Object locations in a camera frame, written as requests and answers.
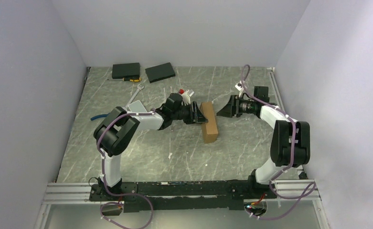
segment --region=brown box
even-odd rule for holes
[[[212,102],[203,102],[200,105],[200,111],[209,120],[202,124],[203,141],[205,143],[215,142],[219,131],[217,130],[216,118]]]

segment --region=marble floor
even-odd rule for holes
[[[147,110],[165,102],[171,92],[192,89],[193,101],[212,101],[219,111],[240,80],[241,67],[174,67],[176,76],[149,83],[141,70],[145,88],[137,95]],[[112,69],[92,67],[79,103],[71,135],[57,182],[87,182],[101,172],[101,159],[93,131],[102,119],[90,117],[125,106],[138,83],[111,80]],[[249,88],[268,86],[271,102],[276,103],[275,89],[266,68],[252,68]],[[269,157],[272,128],[255,115],[240,118],[216,117],[217,141],[204,144],[199,125],[174,121],[162,131],[136,132],[122,154],[121,174],[124,181],[187,181],[247,179]],[[298,179],[294,170],[284,179]]]

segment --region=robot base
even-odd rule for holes
[[[122,193],[139,193],[149,198],[154,210],[228,208],[244,210],[244,199],[276,198],[268,185],[255,182],[255,171],[248,180],[122,182]],[[103,184],[92,185],[90,201],[118,201],[106,193]],[[123,197],[124,212],[150,210],[148,203],[135,196]]]

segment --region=metal frame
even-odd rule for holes
[[[311,182],[314,182],[314,180],[277,180],[275,182],[275,188],[282,196],[299,196],[304,188]],[[51,205],[102,205],[105,203],[89,201],[90,191],[91,187],[88,183],[49,183],[34,229],[44,229]],[[244,200],[244,202],[253,201],[256,201],[256,199]],[[277,201],[280,206],[282,202],[294,200],[275,198],[266,199],[266,201]],[[318,189],[314,190],[307,197],[304,197],[301,201],[312,201],[320,228],[330,228]]]

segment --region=black rectangular block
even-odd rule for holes
[[[146,68],[146,74],[150,83],[175,76],[173,67],[169,62],[158,66]]]
[[[112,79],[140,78],[140,63],[114,64]]]

